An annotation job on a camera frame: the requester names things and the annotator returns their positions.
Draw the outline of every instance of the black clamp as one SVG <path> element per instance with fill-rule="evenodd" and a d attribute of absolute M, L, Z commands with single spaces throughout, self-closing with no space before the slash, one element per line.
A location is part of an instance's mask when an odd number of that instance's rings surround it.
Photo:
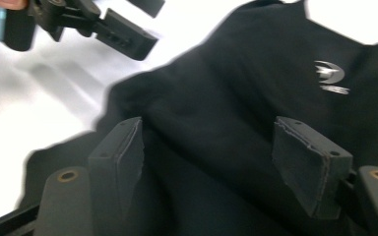
<path fill-rule="evenodd" d="M 14 29 L 14 19 L 7 18 L 10 29 L 6 29 L 4 42 L 15 50 L 28 50 L 31 47 L 31 40 L 20 40 L 23 44 L 19 46 L 14 42 L 20 38 L 19 34 L 25 31 L 25 21 L 20 21 L 20 17 L 33 17 L 33 26 L 41 26 L 55 41 L 59 41 L 64 28 L 77 29 L 78 32 L 86 37 L 94 32 L 96 39 L 102 41 L 113 49 L 125 54 L 135 60 L 144 60 L 158 41 L 154 36 L 145 32 L 127 19 L 121 17 L 111 9 L 108 9 L 105 18 L 99 18 L 100 9 L 92 0 L 31 0 L 30 5 L 24 13 L 8 11 L 8 15 L 16 14 L 15 22 L 22 22 L 20 28 Z"/>

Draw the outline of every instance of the black fabric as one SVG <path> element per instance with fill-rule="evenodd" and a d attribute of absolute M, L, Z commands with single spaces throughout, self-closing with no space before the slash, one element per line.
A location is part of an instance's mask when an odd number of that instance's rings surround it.
<path fill-rule="evenodd" d="M 344 67 L 336 86 L 348 94 L 322 89 L 315 61 Z M 377 164 L 378 45 L 311 23 L 303 2 L 241 6 L 202 45 L 114 86 L 96 132 L 34 153 L 22 206 L 39 201 L 49 172 L 86 165 L 104 135 L 136 116 L 145 171 L 127 235 L 352 235 L 343 215 L 315 220 L 300 207 L 272 163 L 273 123 L 300 120 L 354 166 Z"/>

